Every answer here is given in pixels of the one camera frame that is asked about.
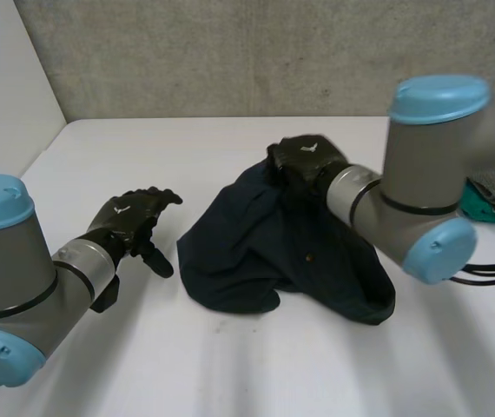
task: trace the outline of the white wall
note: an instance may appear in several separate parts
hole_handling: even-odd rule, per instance
[[[0,0],[0,173],[21,175],[66,124],[12,0]]]

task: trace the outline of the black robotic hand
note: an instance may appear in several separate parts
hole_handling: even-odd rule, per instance
[[[298,197],[323,200],[335,176],[350,164],[326,137],[286,137],[267,148],[267,172]]]
[[[168,278],[174,273],[172,265],[151,242],[151,236],[159,215],[171,203],[182,204],[182,199],[169,189],[155,187],[113,197],[99,210],[83,238],[100,243],[115,264],[126,255],[140,255],[156,274]]]

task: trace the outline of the gray wall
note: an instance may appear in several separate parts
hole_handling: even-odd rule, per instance
[[[67,120],[384,115],[409,76],[495,88],[495,0],[16,0]]]

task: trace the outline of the white table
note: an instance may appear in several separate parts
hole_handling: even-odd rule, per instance
[[[49,248],[80,235],[111,196],[155,185],[184,199],[155,243],[177,270],[176,240],[219,190],[283,136],[323,133],[380,170],[383,117],[73,122],[23,177]],[[495,262],[495,226],[473,260]],[[305,295],[275,311],[217,314],[180,277],[140,261],[120,269],[120,300],[88,312],[26,386],[0,388],[0,417],[495,417],[495,288],[427,287],[381,258],[397,289],[378,327]]]

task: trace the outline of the black ring band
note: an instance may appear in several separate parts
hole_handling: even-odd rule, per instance
[[[350,207],[350,225],[353,226],[353,218],[355,217],[355,209],[358,207],[358,204],[360,204],[361,199],[365,194],[367,194],[367,191],[375,187],[376,185],[380,184],[380,178],[369,182],[361,191],[355,196],[352,202],[352,207]]]
[[[85,288],[88,289],[89,292],[89,297],[91,298],[91,302],[95,301],[95,289],[93,288],[93,284],[89,280],[89,278],[78,268],[76,268],[73,265],[70,265],[69,263],[62,262],[62,261],[53,261],[56,267],[62,268],[62,269],[67,269],[70,271],[72,274],[77,276],[82,282],[83,285],[85,285]]]
[[[53,280],[53,282],[51,282],[49,287],[45,289],[40,295],[38,295],[33,300],[29,300],[24,304],[20,304],[19,306],[6,308],[5,310],[0,310],[0,319],[11,317],[12,315],[15,314],[23,313],[24,311],[35,307],[37,304],[41,304],[43,301],[47,300],[50,297],[50,295],[52,295],[55,292],[57,286],[58,286],[58,276],[55,275],[55,279]]]
[[[404,211],[411,215],[449,215],[456,211],[459,206],[459,202],[455,202],[454,204],[446,207],[415,207],[407,206],[405,204],[402,204],[401,202],[391,200],[383,193],[380,193],[380,198],[382,198],[385,204],[389,205],[393,209]]]

